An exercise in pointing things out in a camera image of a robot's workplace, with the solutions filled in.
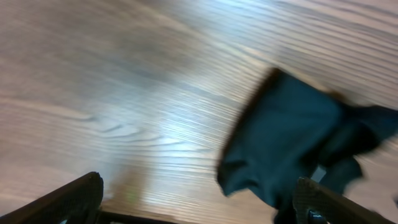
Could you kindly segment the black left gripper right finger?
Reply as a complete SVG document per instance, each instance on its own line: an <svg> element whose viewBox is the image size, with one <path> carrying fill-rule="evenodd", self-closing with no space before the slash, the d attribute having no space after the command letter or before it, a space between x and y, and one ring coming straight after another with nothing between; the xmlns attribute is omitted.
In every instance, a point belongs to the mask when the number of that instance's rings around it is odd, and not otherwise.
<svg viewBox="0 0 398 224"><path fill-rule="evenodd" d="M293 206L299 224L394 224L308 178L298 180Z"/></svg>

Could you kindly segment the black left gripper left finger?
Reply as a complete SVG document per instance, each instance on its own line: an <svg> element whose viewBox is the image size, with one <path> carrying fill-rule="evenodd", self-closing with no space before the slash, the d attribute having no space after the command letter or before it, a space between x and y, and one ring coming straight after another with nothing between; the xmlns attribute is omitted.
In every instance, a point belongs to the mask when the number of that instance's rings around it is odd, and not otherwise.
<svg viewBox="0 0 398 224"><path fill-rule="evenodd" d="M1 217L1 224L87 224L96 221L103 199L100 174L89 172Z"/></svg>

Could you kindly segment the black t-shirt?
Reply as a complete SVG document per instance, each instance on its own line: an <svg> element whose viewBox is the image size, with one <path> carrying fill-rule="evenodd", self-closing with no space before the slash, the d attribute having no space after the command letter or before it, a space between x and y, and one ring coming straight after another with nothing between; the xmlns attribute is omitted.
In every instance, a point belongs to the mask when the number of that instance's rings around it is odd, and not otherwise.
<svg viewBox="0 0 398 224"><path fill-rule="evenodd" d="M242 113L217 168L224 195L248 189L276 209L275 223L295 223L301 177L342 194L363 176L358 154L397 133L397 111L354 106L275 69Z"/></svg>

